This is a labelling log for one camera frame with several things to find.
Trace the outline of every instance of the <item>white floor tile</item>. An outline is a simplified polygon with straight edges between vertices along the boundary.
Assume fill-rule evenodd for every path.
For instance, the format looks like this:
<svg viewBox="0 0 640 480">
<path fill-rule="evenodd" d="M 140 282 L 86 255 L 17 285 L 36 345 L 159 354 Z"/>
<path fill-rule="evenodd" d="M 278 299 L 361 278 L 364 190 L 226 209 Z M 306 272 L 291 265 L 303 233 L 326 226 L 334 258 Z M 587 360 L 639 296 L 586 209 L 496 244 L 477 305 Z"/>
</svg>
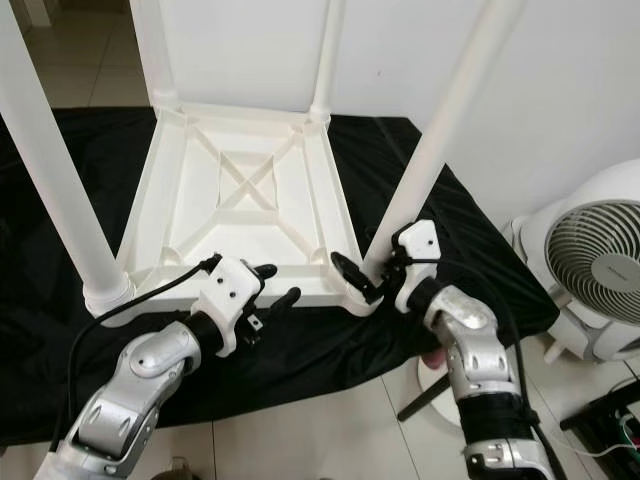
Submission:
<svg viewBox="0 0 640 480">
<path fill-rule="evenodd" d="M 153 432 L 129 480 L 149 480 L 167 470 L 172 457 L 184 457 L 202 480 L 215 480 L 211 423 L 160 428 Z"/>
<path fill-rule="evenodd" d="M 49 444 L 34 443 L 9 447 L 0 460 L 2 480 L 32 480 L 44 460 Z"/>
<path fill-rule="evenodd" d="M 51 28 L 34 28 L 26 37 L 37 65 L 98 66 L 118 15 L 62 12 Z"/>
<path fill-rule="evenodd" d="M 102 67 L 89 104 L 92 107 L 149 105 L 142 71 L 139 68 Z"/>
<path fill-rule="evenodd" d="M 133 20 L 129 15 L 121 15 L 116 20 L 102 65 L 141 68 L 136 33 L 133 28 Z"/>
<path fill-rule="evenodd" d="M 382 381 L 214 424 L 218 480 L 416 479 Z"/>
<path fill-rule="evenodd" d="M 42 66 L 40 83 L 52 108 L 86 107 L 98 67 Z"/>
</svg>

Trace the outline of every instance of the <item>wire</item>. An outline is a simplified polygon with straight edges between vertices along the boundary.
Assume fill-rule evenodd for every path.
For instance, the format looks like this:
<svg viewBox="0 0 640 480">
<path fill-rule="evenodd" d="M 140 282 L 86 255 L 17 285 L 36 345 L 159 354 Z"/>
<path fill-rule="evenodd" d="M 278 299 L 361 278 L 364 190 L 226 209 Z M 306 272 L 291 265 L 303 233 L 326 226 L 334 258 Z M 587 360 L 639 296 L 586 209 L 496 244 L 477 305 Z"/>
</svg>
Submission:
<svg viewBox="0 0 640 480">
<path fill-rule="evenodd" d="M 69 351 L 69 358 L 67 363 L 67 394 L 66 394 L 66 398 L 63 399 L 63 407 L 61 411 L 58 413 L 58 418 L 56 419 L 53 438 L 51 439 L 51 444 L 49 445 L 50 452 L 55 452 L 58 449 L 58 443 L 62 438 L 62 424 L 64 423 L 64 410 L 65 410 L 64 403 L 67 403 L 67 408 L 66 408 L 67 418 L 69 420 L 73 420 L 76 416 L 76 405 L 77 405 L 76 363 L 78 361 L 78 352 L 80 351 L 80 345 L 82 344 L 82 341 L 85 339 L 85 337 L 94 328 L 96 328 L 105 320 L 108 320 L 114 317 L 115 315 L 118 315 L 119 313 L 129 310 L 130 308 L 135 307 L 136 305 L 139 305 L 142 302 L 145 302 L 146 300 L 149 300 L 150 298 L 155 297 L 156 295 L 166 292 L 167 290 L 193 277 L 200 270 L 211 272 L 215 268 L 217 263 L 220 261 L 220 258 L 222 258 L 220 255 L 215 254 L 211 258 L 201 261 L 198 265 L 193 267 L 187 273 L 179 276 L 175 280 L 172 280 L 171 282 L 161 287 L 158 287 L 154 290 L 151 290 L 150 292 L 140 295 L 139 297 L 134 298 L 133 300 L 123 303 L 122 305 L 118 305 L 114 309 L 109 310 L 108 312 L 91 320 L 87 325 L 84 326 L 82 330 L 80 330 L 80 332 L 78 332 L 73 343 L 71 344 L 71 349 Z"/>
<path fill-rule="evenodd" d="M 613 452 L 614 450 L 616 450 L 618 448 L 630 448 L 630 449 L 633 449 L 633 450 L 637 450 L 638 449 L 637 445 L 628 445 L 626 443 L 616 443 L 615 445 L 611 445 L 609 448 L 606 448 L 605 450 L 602 450 L 601 452 L 592 453 L 592 452 L 587 452 L 586 450 L 580 450 L 579 448 L 574 448 L 570 443 L 567 443 L 564 440 L 560 440 L 553 433 L 549 433 L 549 436 L 553 439 L 553 441 L 555 443 L 558 444 L 559 447 L 566 448 L 567 450 L 572 450 L 573 452 L 575 452 L 578 455 L 583 455 L 585 457 L 591 457 L 591 458 L 604 457 L 605 455 Z"/>
<path fill-rule="evenodd" d="M 626 387 L 627 385 L 625 384 L 633 383 L 635 381 L 637 381 L 637 379 L 634 377 L 629 377 L 629 378 L 625 378 L 624 380 L 620 380 L 618 383 L 616 383 L 613 387 L 609 389 L 609 391 L 607 392 L 607 395 L 611 395 L 614 391 L 616 391 L 618 388 L 622 387 L 623 385 Z"/>
<path fill-rule="evenodd" d="M 633 375 L 633 378 L 635 378 L 637 381 L 640 382 L 640 377 L 638 376 L 638 374 L 635 372 L 635 370 L 633 368 L 631 368 L 631 365 L 629 365 L 629 362 L 627 362 L 626 360 L 624 362 L 625 367 L 627 367 L 627 369 L 631 372 L 631 375 Z"/>
<path fill-rule="evenodd" d="M 618 425 L 620 426 L 622 435 L 624 436 L 625 440 L 627 441 L 627 445 L 632 445 L 634 447 L 637 448 L 637 445 L 635 444 L 635 442 L 631 439 L 631 435 L 629 435 L 629 432 L 627 432 L 627 422 L 629 420 L 631 420 L 633 418 L 633 414 L 631 413 L 627 413 L 626 415 L 623 415 L 619 422 Z"/>
<path fill-rule="evenodd" d="M 480 281 L 482 285 L 486 287 L 488 290 L 489 296 L 493 297 L 492 300 L 496 304 L 496 306 L 501 310 L 503 317 L 507 320 L 507 324 L 509 325 L 509 329 L 511 331 L 511 336 L 513 337 L 514 350 L 516 353 L 516 368 L 518 370 L 518 380 L 520 383 L 520 394 L 522 397 L 522 403 L 524 405 L 524 413 L 530 417 L 531 426 L 536 433 L 536 436 L 540 439 L 540 443 L 544 447 L 545 452 L 547 453 L 547 457 L 549 458 L 549 463 L 553 472 L 557 478 L 557 480 L 567 480 L 567 475 L 560 464 L 560 460 L 558 459 L 556 453 L 553 451 L 549 440 L 545 436 L 544 432 L 540 428 L 540 420 L 537 418 L 537 414 L 531 408 L 531 403 L 529 402 L 529 392 L 527 390 L 527 382 L 524 371 L 524 359 L 522 355 L 522 347 L 520 345 L 520 332 L 518 330 L 518 325 L 516 324 L 515 319 L 513 318 L 513 314 L 511 313 L 511 309 L 507 305 L 504 296 L 500 291 L 489 281 L 489 279 L 482 273 L 480 270 L 467 265 L 463 262 L 458 262 L 456 260 L 445 260 L 445 259 L 407 259 L 409 264 L 415 263 L 430 263 L 435 265 L 451 265 L 452 267 L 456 267 L 460 270 L 463 270 L 471 276 L 475 277 L 476 280 Z"/>
</svg>

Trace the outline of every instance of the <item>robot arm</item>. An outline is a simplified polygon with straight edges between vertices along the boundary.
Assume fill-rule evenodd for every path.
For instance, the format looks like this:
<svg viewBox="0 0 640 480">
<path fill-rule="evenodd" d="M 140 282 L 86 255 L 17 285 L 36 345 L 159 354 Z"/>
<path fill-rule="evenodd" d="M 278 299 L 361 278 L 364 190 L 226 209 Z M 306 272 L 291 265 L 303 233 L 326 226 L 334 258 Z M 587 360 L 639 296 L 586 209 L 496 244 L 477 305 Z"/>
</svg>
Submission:
<svg viewBox="0 0 640 480">
<path fill-rule="evenodd" d="M 417 312 L 445 348 L 467 444 L 463 454 L 469 477 L 555 480 L 545 449 L 534 439 L 531 412 L 524 408 L 498 340 L 495 315 L 484 303 L 435 278 L 440 249 L 433 222 L 409 225 L 391 243 L 380 287 L 346 257 L 334 252 L 332 260 L 367 302 L 391 296 L 401 313 Z"/>
<path fill-rule="evenodd" d="M 55 453 L 48 453 L 35 480 L 127 478 L 158 422 L 162 404 L 202 357 L 225 357 L 236 348 L 236 333 L 249 344 L 259 339 L 262 321 L 254 300 L 275 267 L 252 269 L 222 258 L 193 304 L 191 315 L 156 333 L 132 340 L 120 353 L 111 380 L 86 403 Z M 272 309 L 290 307 L 293 288 Z"/>
<path fill-rule="evenodd" d="M 469 477 L 555 479 L 543 446 L 533 437 L 493 312 L 447 286 L 430 300 L 423 323 L 447 353 Z"/>
</svg>

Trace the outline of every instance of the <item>black cloth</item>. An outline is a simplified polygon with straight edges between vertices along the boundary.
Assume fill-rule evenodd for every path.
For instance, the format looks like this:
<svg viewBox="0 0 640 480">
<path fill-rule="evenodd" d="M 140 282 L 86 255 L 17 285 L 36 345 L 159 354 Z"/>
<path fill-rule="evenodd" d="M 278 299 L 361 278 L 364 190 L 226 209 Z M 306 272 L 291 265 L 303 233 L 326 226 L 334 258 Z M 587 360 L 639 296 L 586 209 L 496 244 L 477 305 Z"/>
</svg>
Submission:
<svg viewBox="0 0 640 480">
<path fill-rule="evenodd" d="M 115 252 L 155 127 L 150 108 L 55 111 L 107 240 Z M 364 252 L 420 137 L 402 118 L 333 116 L 329 137 Z M 448 167 L 420 215 L 436 221 L 445 258 L 482 270 L 506 298 L 522 336 L 558 311 Z M 81 282 L 0 122 L 0 445 L 48 439 L 63 396 L 67 352 L 89 320 Z M 446 266 L 439 279 L 486 301 L 477 282 Z M 98 328 L 80 354 L 84 402 L 113 373 L 136 335 L 184 313 L 147 314 Z M 503 341 L 510 342 L 508 332 Z M 252 350 L 206 362 L 165 404 L 161 425 L 237 415 L 358 385 L 437 347 L 415 318 L 384 303 L 365 319 L 339 308 L 300 308 L 269 326 Z"/>
</svg>

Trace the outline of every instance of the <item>white fan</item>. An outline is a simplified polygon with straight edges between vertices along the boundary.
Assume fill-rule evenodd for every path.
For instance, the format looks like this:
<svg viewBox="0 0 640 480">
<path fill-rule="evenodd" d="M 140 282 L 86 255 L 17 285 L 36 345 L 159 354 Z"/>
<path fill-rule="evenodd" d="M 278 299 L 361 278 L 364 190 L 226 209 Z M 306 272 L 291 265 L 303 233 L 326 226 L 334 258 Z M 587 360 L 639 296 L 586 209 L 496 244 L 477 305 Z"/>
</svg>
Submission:
<svg viewBox="0 0 640 480">
<path fill-rule="evenodd" d="M 599 173 L 510 224 L 512 244 L 562 308 L 545 359 L 640 354 L 640 160 Z"/>
</svg>

